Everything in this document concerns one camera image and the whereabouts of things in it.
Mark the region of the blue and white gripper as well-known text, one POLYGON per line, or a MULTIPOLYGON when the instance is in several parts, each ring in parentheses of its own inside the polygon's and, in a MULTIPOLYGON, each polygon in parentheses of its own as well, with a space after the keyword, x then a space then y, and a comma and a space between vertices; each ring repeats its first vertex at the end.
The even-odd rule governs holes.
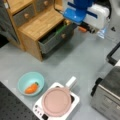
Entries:
POLYGON ((96 4, 94 0, 68 0, 68 7, 63 16, 80 25, 82 22, 97 29, 103 29, 107 24, 109 9, 96 4))

